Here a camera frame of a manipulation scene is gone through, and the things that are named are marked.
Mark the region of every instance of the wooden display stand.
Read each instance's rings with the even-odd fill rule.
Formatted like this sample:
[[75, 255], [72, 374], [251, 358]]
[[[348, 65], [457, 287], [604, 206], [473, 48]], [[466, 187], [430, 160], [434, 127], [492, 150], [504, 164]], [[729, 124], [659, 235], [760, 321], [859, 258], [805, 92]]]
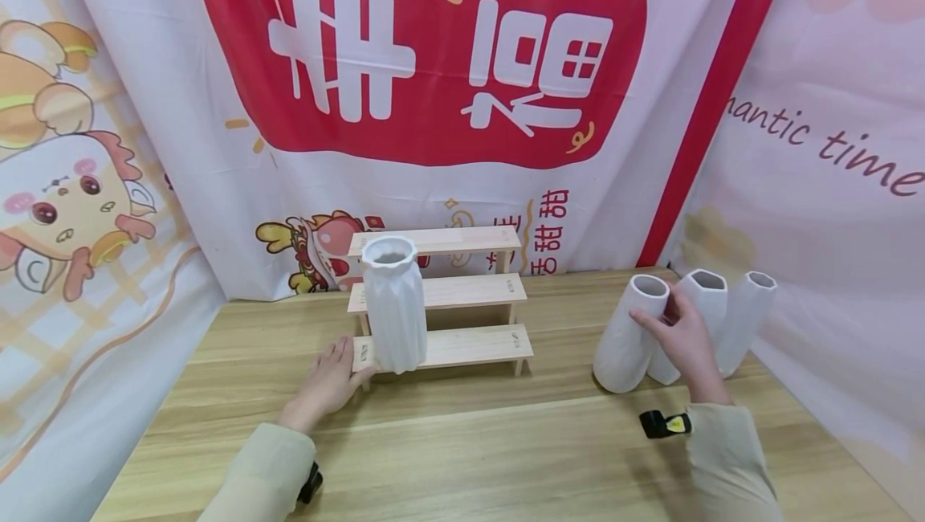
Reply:
[[[360, 256], [366, 243], [385, 235], [400, 235], [410, 239], [418, 247], [419, 255], [498, 254], [495, 274], [424, 279], [424, 307], [451, 309], [506, 305], [507, 325], [428, 332], [427, 358], [418, 368], [451, 368], [456, 365], [504, 361], [513, 362], [515, 375], [519, 376], [524, 359], [533, 357], [533, 348], [526, 328], [516, 323], [515, 305], [526, 301], [526, 292], [520, 275], [508, 272], [511, 253], [521, 248], [516, 229], [511, 225], [503, 225], [365, 232], [353, 235], [347, 256]], [[353, 371], [358, 371], [376, 364], [369, 317], [366, 316], [364, 284], [353, 285], [347, 312], [359, 316], [360, 327], [363, 328], [363, 336], [353, 338]]]

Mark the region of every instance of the hand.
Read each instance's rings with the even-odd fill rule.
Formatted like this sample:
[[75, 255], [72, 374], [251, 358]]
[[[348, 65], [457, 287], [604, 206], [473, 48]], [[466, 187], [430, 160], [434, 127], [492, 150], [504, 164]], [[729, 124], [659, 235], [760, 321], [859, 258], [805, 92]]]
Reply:
[[731, 406], [723, 376], [719, 375], [710, 333], [691, 300], [671, 285], [668, 307], [661, 320], [634, 309], [633, 321], [639, 323], [662, 345], [666, 356], [681, 372], [693, 404]]
[[312, 360], [302, 388], [280, 412], [276, 425], [308, 435], [324, 416], [346, 405], [361, 383], [376, 373], [375, 368], [351, 375], [352, 371], [353, 338], [345, 335]]

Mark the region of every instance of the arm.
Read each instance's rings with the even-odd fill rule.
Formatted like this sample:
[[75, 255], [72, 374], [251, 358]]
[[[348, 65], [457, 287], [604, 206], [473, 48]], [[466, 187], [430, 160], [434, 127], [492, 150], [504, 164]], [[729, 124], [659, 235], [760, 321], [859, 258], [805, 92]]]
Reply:
[[704, 519], [783, 522], [748, 409], [694, 404], [688, 417], [687, 456]]
[[704, 519], [783, 522], [751, 414], [732, 404], [694, 305], [673, 287], [662, 320], [641, 311], [630, 315], [662, 345], [687, 383], [693, 426], [687, 455]]
[[308, 436], [275, 424], [257, 426], [199, 522], [285, 520], [314, 461], [315, 444]]
[[225, 482], [199, 522], [282, 522], [295, 509], [315, 461], [308, 437], [327, 414], [343, 407], [376, 370], [351, 375], [353, 339], [341, 337], [313, 362], [276, 424], [261, 424], [231, 462]]

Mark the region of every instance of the white ceramic vase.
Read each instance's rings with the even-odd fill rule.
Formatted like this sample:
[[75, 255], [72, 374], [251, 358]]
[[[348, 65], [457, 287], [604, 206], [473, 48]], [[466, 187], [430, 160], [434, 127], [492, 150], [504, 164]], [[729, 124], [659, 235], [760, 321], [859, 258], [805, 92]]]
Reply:
[[655, 339], [630, 319], [630, 309], [659, 317], [668, 303], [668, 284], [651, 275], [634, 275], [623, 290], [594, 357], [594, 377], [615, 394], [630, 392], [646, 375]]
[[[726, 316], [726, 301], [729, 297], [726, 280], [722, 275], [711, 271], [694, 270], [684, 275], [678, 281], [676, 288], [690, 298], [700, 316], [703, 317], [715, 347], [715, 336], [722, 328], [723, 319]], [[649, 371], [646, 373], [663, 385], [675, 383], [681, 377], [681, 372], [675, 368], [674, 364], [671, 364], [662, 346], [658, 344], [655, 345]]]
[[749, 271], [731, 287], [726, 319], [714, 341], [716, 363], [723, 377], [736, 373], [742, 365], [771, 311], [775, 293], [777, 281], [758, 271]]
[[361, 259], [366, 312], [379, 366], [394, 373], [416, 369], [427, 357], [418, 248], [404, 237], [378, 237], [366, 244]]

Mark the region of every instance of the wrist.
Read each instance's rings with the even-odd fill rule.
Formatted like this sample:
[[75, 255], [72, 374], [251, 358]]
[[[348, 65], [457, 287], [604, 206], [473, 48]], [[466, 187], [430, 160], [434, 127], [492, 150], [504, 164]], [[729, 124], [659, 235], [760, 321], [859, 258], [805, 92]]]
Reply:
[[324, 412], [315, 406], [289, 402], [279, 412], [275, 424], [307, 436], [315, 429], [323, 417]]
[[726, 389], [726, 383], [723, 381], [723, 376], [719, 375], [719, 371], [685, 377], [684, 381], [687, 382], [691, 404], [734, 405], [729, 389]]

